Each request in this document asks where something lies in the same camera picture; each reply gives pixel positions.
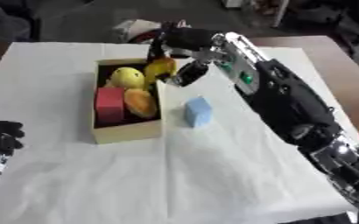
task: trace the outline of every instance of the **chair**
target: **chair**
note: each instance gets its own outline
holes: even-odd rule
[[[0,1],[0,7],[4,12],[15,18],[22,18],[30,26],[30,35],[28,41],[36,42],[40,40],[40,31],[42,20],[32,11],[27,0]]]
[[[328,16],[323,22],[299,18],[304,11],[317,10],[322,6],[327,6],[332,11],[336,11],[337,15]],[[355,46],[359,44],[359,34],[341,26],[348,9],[348,0],[310,0],[303,3],[297,10],[288,13],[292,15],[288,15],[288,19],[285,18],[284,23],[296,31],[309,32],[312,35],[328,35],[344,48],[350,57],[353,57]]]

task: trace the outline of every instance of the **foam cube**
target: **foam cube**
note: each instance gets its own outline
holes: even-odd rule
[[[100,87],[96,93],[95,109],[101,123],[123,120],[123,92],[121,87]]]
[[[209,123],[212,117],[212,108],[203,97],[197,97],[185,104],[185,120],[192,127],[199,127]]]

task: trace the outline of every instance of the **green light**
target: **green light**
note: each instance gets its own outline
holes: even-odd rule
[[[246,84],[250,84],[253,81],[253,77],[251,75],[246,74],[245,72],[241,72],[239,77]]]
[[[231,63],[226,62],[226,63],[222,63],[220,64],[220,67],[226,71],[227,73],[230,73],[233,70],[233,67],[231,66]]]

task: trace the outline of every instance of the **yellow box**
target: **yellow box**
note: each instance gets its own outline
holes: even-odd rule
[[[143,72],[145,66],[145,59],[105,59],[97,61],[94,88],[95,96],[97,88],[102,87],[108,76],[111,75],[117,68],[135,67]],[[94,97],[91,128],[96,142],[98,144],[110,144],[121,141],[160,137],[162,135],[162,103],[164,102],[164,87],[165,84],[163,82],[157,82],[157,93],[155,94],[155,97],[158,98],[158,115],[155,119],[142,122],[121,123],[116,126],[103,127],[96,121],[96,97]]]

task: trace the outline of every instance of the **floor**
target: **floor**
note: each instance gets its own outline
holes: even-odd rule
[[[126,19],[151,21],[186,19],[193,27],[233,31],[248,37],[300,35],[270,28],[273,17],[243,7],[226,10],[221,0],[30,0],[43,18],[42,41],[112,43],[113,27]],[[359,32],[359,25],[345,21]],[[355,61],[359,64],[359,46]]]

